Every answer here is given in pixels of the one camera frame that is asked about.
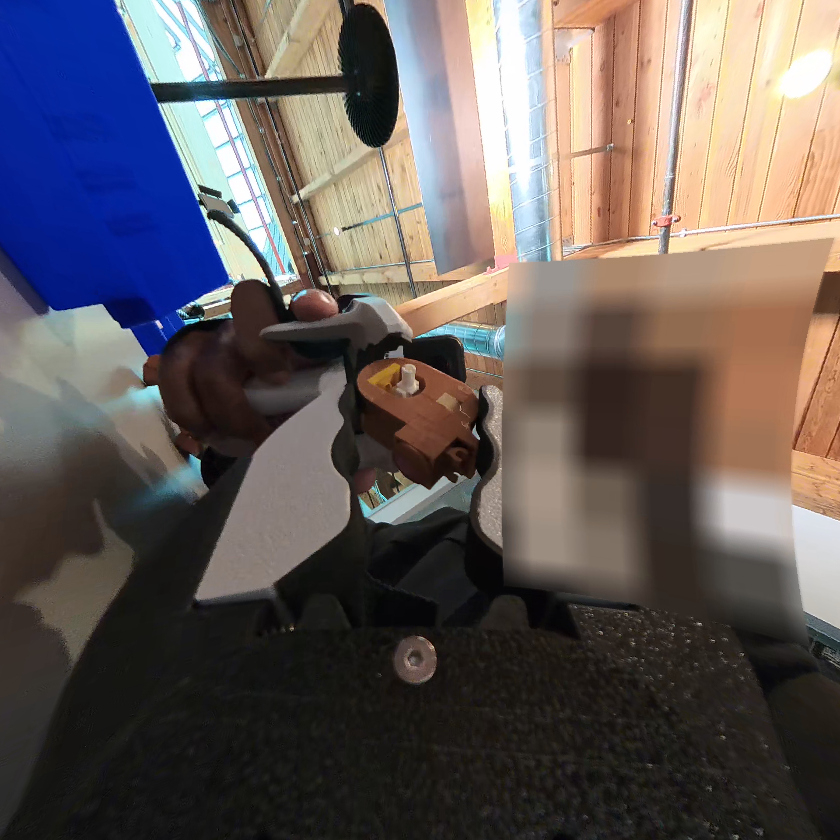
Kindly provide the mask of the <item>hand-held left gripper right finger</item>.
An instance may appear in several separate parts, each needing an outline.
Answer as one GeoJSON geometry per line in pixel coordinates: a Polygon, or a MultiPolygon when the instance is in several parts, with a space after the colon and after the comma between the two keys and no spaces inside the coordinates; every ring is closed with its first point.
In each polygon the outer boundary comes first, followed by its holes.
{"type": "Polygon", "coordinates": [[[503,393],[496,385],[483,385],[478,394],[476,420],[478,452],[469,519],[477,538],[488,550],[503,552],[502,537],[502,410],[503,393]]]}

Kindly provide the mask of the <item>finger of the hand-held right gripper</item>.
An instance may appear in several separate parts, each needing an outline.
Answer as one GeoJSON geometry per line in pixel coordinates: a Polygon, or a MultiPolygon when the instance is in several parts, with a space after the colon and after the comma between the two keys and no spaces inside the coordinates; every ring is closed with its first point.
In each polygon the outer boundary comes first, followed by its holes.
{"type": "Polygon", "coordinates": [[[329,318],[269,326],[260,338],[289,344],[304,358],[338,358],[346,350],[363,351],[390,339],[411,342],[414,333],[390,303],[368,296],[351,299],[344,310],[329,318]]]}

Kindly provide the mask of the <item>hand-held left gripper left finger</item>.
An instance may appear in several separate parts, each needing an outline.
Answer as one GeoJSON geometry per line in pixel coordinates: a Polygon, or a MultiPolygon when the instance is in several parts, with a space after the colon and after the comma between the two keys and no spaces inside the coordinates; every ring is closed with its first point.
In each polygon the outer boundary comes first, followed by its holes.
{"type": "Polygon", "coordinates": [[[245,388],[268,417],[288,415],[259,446],[199,582],[209,605],[271,597],[275,584],[350,524],[360,456],[354,389],[346,381],[245,388]]]}

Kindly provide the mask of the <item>round brown brick assembly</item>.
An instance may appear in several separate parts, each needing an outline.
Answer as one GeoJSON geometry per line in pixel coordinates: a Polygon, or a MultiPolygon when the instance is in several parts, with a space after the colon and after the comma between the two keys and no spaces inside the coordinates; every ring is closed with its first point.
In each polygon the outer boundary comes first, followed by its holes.
{"type": "Polygon", "coordinates": [[[418,360],[377,360],[356,377],[362,430],[393,456],[414,483],[476,473],[478,395],[462,381],[418,360]]]}

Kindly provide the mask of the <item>grey desk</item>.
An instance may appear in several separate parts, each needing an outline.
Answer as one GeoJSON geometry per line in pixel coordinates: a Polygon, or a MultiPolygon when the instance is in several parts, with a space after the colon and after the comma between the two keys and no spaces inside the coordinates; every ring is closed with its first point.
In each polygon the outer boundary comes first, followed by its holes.
{"type": "Polygon", "coordinates": [[[99,618],[203,494],[146,358],[103,307],[48,309],[2,254],[3,826],[99,618]]]}

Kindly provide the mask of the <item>wooden beam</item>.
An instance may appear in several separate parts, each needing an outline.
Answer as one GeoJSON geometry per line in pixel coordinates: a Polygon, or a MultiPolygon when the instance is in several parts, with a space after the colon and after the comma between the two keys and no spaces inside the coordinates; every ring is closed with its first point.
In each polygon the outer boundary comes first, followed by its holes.
{"type": "Polygon", "coordinates": [[[508,299],[509,266],[458,281],[421,297],[405,301],[395,312],[414,336],[430,333],[464,319],[477,310],[499,305],[508,299]]]}

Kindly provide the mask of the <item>black steel ceiling beam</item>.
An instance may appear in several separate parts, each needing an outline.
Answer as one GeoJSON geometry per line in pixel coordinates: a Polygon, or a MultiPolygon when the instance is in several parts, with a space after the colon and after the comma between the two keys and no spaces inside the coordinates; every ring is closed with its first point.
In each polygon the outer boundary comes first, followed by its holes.
{"type": "Polygon", "coordinates": [[[386,1],[439,275],[495,255],[466,3],[386,1]]]}

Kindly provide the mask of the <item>black tripod lamp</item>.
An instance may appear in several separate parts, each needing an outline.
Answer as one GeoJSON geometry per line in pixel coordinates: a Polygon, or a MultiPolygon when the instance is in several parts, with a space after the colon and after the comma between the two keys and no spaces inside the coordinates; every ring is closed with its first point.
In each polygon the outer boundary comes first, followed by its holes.
{"type": "Polygon", "coordinates": [[[341,93],[356,136],[371,148],[381,148],[395,130],[400,88],[389,28],[372,5],[347,6],[338,51],[341,69],[338,76],[153,82],[151,89],[159,103],[269,100],[341,93]]]}

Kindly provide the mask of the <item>row of blue plastic bins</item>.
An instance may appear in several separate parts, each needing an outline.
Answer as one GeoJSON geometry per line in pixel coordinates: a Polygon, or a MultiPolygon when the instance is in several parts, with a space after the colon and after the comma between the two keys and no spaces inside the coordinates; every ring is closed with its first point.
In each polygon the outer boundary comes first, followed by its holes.
{"type": "Polygon", "coordinates": [[[148,355],[228,274],[114,2],[1,3],[1,246],[44,306],[148,355]]]}

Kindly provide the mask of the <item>round ceiling lamp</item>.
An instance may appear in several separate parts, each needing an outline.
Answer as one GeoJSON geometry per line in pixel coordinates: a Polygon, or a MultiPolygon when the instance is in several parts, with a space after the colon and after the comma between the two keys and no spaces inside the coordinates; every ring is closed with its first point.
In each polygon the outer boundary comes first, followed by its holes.
{"type": "Polygon", "coordinates": [[[828,49],[816,49],[794,59],[780,79],[780,95],[786,99],[810,95],[830,77],[833,63],[833,52],[828,49]]]}

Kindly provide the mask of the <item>silver ventilation duct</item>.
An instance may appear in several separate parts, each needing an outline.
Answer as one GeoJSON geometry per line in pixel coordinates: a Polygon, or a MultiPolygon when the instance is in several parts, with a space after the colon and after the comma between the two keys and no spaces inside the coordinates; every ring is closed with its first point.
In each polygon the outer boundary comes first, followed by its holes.
{"type": "Polygon", "coordinates": [[[551,261],[558,235],[552,223],[547,71],[543,2],[494,1],[502,112],[516,253],[520,261],[551,261]]]}

